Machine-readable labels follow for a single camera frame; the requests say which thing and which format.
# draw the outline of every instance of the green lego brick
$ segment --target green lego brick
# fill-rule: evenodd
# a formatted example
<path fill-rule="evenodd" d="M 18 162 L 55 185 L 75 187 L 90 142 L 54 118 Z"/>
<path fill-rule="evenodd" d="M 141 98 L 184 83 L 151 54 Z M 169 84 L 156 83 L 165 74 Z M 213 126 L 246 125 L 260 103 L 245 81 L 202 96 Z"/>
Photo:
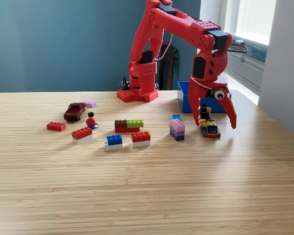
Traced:
<path fill-rule="evenodd" d="M 137 128 L 137 127 L 144 127 L 143 120 L 127 120 L 127 127 L 128 128 Z"/>

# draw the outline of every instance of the red robot arm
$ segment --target red robot arm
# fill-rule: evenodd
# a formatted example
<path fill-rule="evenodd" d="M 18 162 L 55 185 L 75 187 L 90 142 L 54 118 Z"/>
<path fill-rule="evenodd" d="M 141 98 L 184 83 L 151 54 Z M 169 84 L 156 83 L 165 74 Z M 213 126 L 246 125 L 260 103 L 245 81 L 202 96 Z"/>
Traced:
<path fill-rule="evenodd" d="M 172 8 L 171 5 L 171 0 L 147 0 L 143 19 L 134 37 L 131 62 L 128 65 L 131 98 L 119 94 L 118 97 L 124 101 L 131 99 L 151 101 L 158 97 L 158 92 L 154 89 L 154 77 L 157 73 L 156 58 L 165 29 L 200 49 L 193 60 L 188 94 L 195 123 L 199 125 L 200 99 L 209 92 L 224 107 L 234 129 L 236 113 L 227 84 L 218 82 L 218 76 L 227 65 L 227 51 L 232 43 L 232 36 L 223 33 L 219 25 L 192 18 Z M 150 41 L 149 51 L 143 52 L 148 41 Z"/>

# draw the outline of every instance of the toy car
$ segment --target toy car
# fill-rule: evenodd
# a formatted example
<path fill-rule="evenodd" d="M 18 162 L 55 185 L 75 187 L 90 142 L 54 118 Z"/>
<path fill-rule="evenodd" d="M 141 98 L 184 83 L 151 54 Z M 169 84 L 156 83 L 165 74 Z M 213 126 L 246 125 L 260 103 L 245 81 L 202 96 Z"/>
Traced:
<path fill-rule="evenodd" d="M 85 111 L 84 103 L 72 103 L 69 105 L 68 110 L 64 114 L 65 120 L 80 120 L 82 118 L 82 113 Z"/>

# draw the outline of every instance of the purple lego brick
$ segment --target purple lego brick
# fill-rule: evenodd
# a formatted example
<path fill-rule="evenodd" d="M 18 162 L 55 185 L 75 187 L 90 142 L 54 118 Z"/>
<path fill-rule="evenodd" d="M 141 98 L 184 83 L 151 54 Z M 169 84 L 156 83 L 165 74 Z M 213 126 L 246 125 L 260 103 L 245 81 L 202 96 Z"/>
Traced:
<path fill-rule="evenodd" d="M 176 131 L 172 126 L 170 126 L 170 131 L 172 131 L 174 135 L 177 137 L 185 135 L 185 131 Z"/>
<path fill-rule="evenodd" d="M 85 101 L 83 101 L 83 103 L 85 104 L 85 106 L 87 108 L 94 108 L 94 107 L 96 107 L 96 102 L 85 100 Z"/>
<path fill-rule="evenodd" d="M 170 121 L 170 126 L 174 128 L 177 132 L 179 131 L 185 131 L 185 126 L 184 124 L 178 120 L 178 119 L 172 119 Z"/>
<path fill-rule="evenodd" d="M 185 136 L 176 136 L 172 131 L 170 131 L 170 135 L 176 140 L 176 141 L 183 141 Z"/>

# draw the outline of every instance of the yellow lego piece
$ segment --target yellow lego piece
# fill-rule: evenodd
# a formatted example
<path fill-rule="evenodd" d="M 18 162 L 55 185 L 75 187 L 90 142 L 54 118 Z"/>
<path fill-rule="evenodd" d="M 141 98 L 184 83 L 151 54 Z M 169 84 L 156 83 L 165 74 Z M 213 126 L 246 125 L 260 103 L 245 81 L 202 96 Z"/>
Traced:
<path fill-rule="evenodd" d="M 207 112 L 209 113 L 209 116 L 211 115 L 211 108 L 207 107 Z"/>
<path fill-rule="evenodd" d="M 215 121 L 207 121 L 208 126 L 215 126 L 216 122 Z"/>
<path fill-rule="evenodd" d="M 206 119 L 200 119 L 200 125 L 202 127 L 207 127 L 207 120 Z"/>

